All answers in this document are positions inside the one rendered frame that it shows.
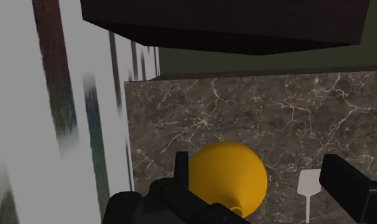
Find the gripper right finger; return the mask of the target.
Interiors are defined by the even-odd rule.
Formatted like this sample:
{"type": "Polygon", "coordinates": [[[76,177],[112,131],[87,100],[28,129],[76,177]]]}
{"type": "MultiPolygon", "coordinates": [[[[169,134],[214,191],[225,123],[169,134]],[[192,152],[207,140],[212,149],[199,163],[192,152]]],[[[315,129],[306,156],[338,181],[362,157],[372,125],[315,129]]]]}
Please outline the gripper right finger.
{"type": "Polygon", "coordinates": [[[326,154],[319,182],[356,223],[377,224],[377,181],[339,155],[326,154]]]}

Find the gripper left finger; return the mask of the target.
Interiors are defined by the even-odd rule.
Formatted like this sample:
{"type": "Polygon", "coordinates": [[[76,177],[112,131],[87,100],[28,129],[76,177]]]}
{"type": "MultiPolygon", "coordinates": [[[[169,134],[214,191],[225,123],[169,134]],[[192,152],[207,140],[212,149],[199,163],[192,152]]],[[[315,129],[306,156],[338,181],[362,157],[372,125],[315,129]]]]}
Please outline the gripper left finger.
{"type": "Polygon", "coordinates": [[[149,192],[126,191],[108,200],[102,224],[251,224],[221,205],[189,191],[189,154],[175,156],[174,176],[153,181],[149,192]]]}

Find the white spatula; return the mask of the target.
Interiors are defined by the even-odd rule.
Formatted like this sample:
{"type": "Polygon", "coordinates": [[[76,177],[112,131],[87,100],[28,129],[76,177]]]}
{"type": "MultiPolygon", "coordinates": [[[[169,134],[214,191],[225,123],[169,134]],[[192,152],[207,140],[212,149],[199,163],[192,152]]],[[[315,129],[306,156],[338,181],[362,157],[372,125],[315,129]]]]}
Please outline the white spatula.
{"type": "Polygon", "coordinates": [[[320,193],[321,169],[305,169],[299,173],[297,193],[306,197],[306,224],[309,224],[311,197],[320,193]]]}

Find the yellow funnel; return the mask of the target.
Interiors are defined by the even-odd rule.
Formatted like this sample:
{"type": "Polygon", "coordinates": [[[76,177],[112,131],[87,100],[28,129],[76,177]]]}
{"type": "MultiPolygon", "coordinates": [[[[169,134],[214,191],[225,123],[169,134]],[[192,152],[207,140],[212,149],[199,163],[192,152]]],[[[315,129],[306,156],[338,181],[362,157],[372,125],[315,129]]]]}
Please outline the yellow funnel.
{"type": "Polygon", "coordinates": [[[188,163],[189,190],[209,204],[219,203],[246,218],[262,204],[267,172],[253,150],[222,141],[198,150],[188,163]]]}

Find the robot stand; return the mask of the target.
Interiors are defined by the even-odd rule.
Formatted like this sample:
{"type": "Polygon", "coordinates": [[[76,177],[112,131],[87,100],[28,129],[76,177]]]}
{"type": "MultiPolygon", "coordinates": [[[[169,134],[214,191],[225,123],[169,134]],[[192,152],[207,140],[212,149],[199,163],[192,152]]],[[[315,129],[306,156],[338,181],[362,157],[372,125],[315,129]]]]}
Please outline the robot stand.
{"type": "Polygon", "coordinates": [[[370,0],[80,0],[82,17],[142,45],[269,55],[358,45],[370,0]]]}

